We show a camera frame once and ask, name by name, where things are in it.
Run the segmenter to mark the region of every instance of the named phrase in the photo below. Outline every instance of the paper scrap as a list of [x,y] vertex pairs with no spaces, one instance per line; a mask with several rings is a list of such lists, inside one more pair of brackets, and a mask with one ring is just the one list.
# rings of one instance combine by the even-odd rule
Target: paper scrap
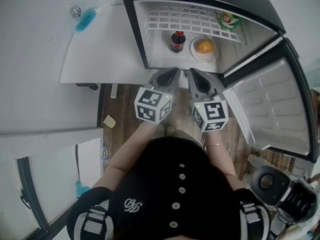
[[114,120],[110,115],[107,115],[103,123],[108,127],[113,128],[116,125],[116,120]]

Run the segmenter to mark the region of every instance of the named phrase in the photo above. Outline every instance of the open fridge door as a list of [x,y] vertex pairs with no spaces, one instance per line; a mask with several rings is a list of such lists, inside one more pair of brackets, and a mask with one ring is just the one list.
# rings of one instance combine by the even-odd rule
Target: open fridge door
[[221,81],[248,145],[317,160],[310,90],[288,39]]

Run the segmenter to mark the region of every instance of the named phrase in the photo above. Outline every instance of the white countertop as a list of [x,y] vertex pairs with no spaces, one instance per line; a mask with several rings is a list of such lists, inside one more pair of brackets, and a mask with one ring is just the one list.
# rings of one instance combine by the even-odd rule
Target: white countertop
[[[302,67],[320,66],[320,0],[270,0]],[[145,84],[156,69],[145,69],[124,5],[109,6],[83,32],[75,32],[61,83]]]
[[144,68],[125,6],[115,5],[74,33],[61,83],[141,85],[155,72]]

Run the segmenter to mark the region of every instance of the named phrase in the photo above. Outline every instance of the wire shelf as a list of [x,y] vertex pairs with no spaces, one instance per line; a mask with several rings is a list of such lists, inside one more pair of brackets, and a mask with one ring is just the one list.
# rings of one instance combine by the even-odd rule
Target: wire shelf
[[147,30],[185,31],[244,43],[241,25],[233,30],[221,28],[221,11],[178,2],[145,2],[149,4]]

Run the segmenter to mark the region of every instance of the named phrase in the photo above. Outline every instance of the white bowl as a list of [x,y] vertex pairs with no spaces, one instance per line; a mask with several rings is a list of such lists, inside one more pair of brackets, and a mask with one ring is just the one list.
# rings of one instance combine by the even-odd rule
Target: white bowl
[[190,44],[190,52],[191,52],[192,56],[194,57],[194,59],[200,63],[204,63],[204,64],[215,63],[217,61],[217,59],[219,58],[219,51],[218,51],[216,44],[212,40],[210,40],[210,41],[214,45],[213,51],[210,51],[208,53],[201,53],[201,52],[197,51],[197,47],[198,47],[199,42],[204,41],[204,40],[208,40],[208,38],[198,37],[198,38],[192,40],[192,42]]

